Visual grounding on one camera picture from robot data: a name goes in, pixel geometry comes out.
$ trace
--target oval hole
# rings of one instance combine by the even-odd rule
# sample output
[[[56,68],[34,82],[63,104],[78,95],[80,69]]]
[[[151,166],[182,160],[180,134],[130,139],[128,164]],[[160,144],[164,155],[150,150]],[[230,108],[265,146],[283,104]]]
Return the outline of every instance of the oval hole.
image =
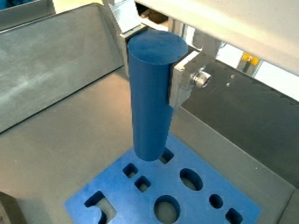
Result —
[[[203,188],[202,177],[191,169],[182,169],[180,178],[184,185],[194,191],[199,191]]]
[[[179,202],[172,196],[164,195],[155,201],[154,214],[162,223],[175,223],[180,217],[180,212]]]
[[[215,207],[215,208],[222,208],[223,206],[223,200],[222,197],[218,194],[213,194],[210,196],[210,204]]]

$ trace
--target blue plastic rod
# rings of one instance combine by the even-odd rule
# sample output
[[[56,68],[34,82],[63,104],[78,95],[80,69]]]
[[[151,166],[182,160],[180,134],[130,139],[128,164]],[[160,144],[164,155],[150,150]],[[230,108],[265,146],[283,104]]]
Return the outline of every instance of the blue plastic rod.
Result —
[[[128,42],[135,154],[146,161],[164,153],[174,115],[168,105],[171,67],[187,51],[184,40],[167,31],[144,31]]]

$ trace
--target white machine part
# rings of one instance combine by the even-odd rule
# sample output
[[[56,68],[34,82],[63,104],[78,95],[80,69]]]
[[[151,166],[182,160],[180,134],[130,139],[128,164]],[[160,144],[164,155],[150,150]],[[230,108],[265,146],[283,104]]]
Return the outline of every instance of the white machine part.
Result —
[[[299,76],[298,0],[135,0]]]

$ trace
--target rectangular hole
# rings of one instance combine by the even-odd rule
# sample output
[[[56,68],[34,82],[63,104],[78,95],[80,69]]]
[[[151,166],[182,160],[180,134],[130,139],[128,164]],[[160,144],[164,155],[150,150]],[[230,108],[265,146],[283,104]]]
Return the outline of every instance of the rectangular hole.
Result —
[[[231,208],[229,210],[229,212],[226,214],[226,218],[227,218],[229,223],[231,223],[231,224],[241,224],[243,221],[243,217],[242,217],[241,213],[234,208]]]
[[[143,193],[147,188],[151,186],[151,182],[148,181],[148,179],[143,176],[138,179],[138,181],[135,182],[135,186],[139,189],[139,191]]]
[[[123,172],[127,175],[127,177],[131,179],[138,174],[138,169],[134,164],[128,164]]]
[[[174,158],[172,152],[167,148],[164,148],[163,155],[159,158],[160,161],[163,162],[163,164],[168,164],[168,162],[172,160],[172,158]]]
[[[103,192],[98,191],[86,201],[86,207],[99,207],[102,210],[102,218],[99,224],[107,224],[116,217],[118,211],[112,207]]]

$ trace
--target bolt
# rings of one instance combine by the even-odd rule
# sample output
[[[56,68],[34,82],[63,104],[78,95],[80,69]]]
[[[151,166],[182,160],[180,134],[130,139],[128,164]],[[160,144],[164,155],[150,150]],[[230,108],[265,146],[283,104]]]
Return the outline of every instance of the bolt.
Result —
[[[191,84],[198,88],[206,88],[211,81],[211,75],[203,71],[191,74]]]

